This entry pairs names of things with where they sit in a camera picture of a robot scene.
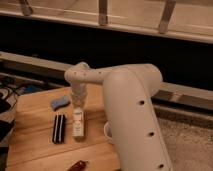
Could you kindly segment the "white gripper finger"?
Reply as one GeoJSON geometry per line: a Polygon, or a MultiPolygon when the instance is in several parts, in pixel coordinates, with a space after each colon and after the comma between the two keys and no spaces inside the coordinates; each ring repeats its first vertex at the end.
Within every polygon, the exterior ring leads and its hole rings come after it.
{"type": "Polygon", "coordinates": [[[85,108],[85,105],[86,105],[86,100],[82,100],[81,107],[85,108]]]}
{"type": "Polygon", "coordinates": [[[76,101],[72,100],[72,106],[73,106],[73,108],[77,108],[77,103],[76,103],[76,101]]]}

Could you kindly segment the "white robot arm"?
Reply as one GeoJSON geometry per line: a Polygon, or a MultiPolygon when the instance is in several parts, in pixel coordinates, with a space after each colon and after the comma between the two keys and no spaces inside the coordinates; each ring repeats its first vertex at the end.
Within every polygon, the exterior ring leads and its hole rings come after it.
{"type": "Polygon", "coordinates": [[[70,67],[64,78],[77,93],[79,83],[100,84],[107,120],[122,171],[174,171],[151,97],[163,82],[152,64],[91,69],[70,67]]]}

